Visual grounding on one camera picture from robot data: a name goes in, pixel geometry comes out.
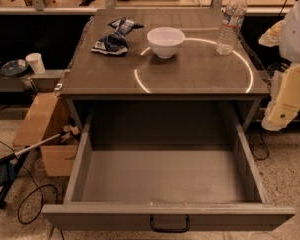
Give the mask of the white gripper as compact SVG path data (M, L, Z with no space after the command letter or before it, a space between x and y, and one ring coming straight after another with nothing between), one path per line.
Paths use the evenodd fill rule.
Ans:
M292 62L284 72L274 72L271 100L261 122L268 131L280 131L300 111L300 0L295 2L283 21L276 22L261 35L258 43L265 47L279 45L280 56Z

